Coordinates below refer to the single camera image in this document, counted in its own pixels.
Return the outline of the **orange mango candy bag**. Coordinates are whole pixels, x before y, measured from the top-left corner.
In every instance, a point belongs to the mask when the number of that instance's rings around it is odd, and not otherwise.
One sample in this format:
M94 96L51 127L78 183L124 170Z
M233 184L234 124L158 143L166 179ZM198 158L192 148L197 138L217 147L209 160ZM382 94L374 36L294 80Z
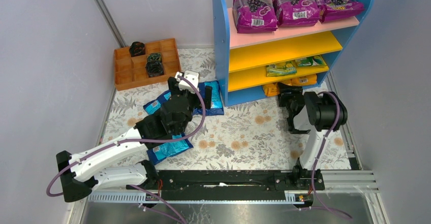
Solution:
M279 81L279 82L292 86L290 79ZM279 95L280 92L278 90L277 83L278 82L268 83L268 84L263 85L262 88L264 91L264 95L267 97L273 97L273 96Z

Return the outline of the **yellow green Fox's candy bag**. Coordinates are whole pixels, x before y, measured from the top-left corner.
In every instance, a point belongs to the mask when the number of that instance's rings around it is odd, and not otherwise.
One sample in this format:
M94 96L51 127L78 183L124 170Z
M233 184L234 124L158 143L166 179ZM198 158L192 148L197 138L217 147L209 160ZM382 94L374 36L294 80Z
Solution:
M291 61L284 61L266 66L267 77L279 77L296 74L297 69Z

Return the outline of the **large blue candy bag front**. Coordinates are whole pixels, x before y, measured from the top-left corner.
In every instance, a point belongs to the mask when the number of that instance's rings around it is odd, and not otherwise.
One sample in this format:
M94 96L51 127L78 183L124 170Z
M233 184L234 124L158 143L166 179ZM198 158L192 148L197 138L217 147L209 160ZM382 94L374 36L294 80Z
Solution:
M149 149L147 151L147 155L149 161L153 165L157 165L165 159L177 156L191 148L193 148L193 145L190 141L188 139L184 139L176 142L164 143L153 149Z

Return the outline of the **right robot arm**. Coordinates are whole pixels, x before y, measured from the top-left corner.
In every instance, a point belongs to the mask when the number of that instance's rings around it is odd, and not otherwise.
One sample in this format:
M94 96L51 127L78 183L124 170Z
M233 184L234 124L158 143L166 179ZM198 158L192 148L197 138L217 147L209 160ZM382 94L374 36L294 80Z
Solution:
M283 190L324 189L320 158L332 137L347 122L348 111L333 91L304 92L302 87L277 83L278 102L287 109L288 132L308 137L305 149L285 178L276 175Z

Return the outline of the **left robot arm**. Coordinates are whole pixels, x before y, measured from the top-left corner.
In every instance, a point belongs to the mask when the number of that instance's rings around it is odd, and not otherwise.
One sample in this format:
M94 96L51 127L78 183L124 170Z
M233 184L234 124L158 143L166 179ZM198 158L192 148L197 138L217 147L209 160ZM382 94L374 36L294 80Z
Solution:
M155 164L192 147L186 134L196 111L205 117L218 95L216 83L199 82L198 74L177 73L168 79L169 91L159 106L125 133L92 149L56 155L59 193L67 203L99 188L156 182Z

